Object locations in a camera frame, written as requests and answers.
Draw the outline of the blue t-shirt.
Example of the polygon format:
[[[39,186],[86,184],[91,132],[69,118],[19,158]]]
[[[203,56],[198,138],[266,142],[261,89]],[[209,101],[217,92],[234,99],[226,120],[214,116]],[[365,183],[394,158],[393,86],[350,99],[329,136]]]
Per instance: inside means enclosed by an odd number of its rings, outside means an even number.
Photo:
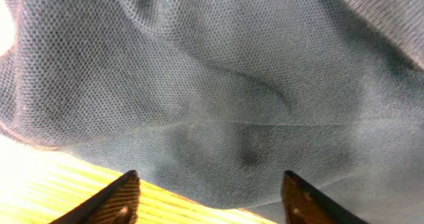
[[[5,0],[1,130],[276,218],[292,170],[423,222],[423,0]]]

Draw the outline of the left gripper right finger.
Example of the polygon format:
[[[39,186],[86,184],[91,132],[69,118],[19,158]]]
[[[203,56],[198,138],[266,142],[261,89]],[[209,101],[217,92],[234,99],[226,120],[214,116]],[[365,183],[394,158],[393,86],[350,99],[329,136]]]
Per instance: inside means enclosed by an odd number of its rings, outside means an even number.
[[[368,224],[291,170],[281,188],[287,224]]]

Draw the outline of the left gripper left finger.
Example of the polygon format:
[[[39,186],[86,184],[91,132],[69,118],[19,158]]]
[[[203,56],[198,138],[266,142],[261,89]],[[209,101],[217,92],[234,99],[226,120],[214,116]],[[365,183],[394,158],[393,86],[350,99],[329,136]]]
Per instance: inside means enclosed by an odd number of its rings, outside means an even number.
[[[140,178],[130,170],[51,224],[135,224]]]

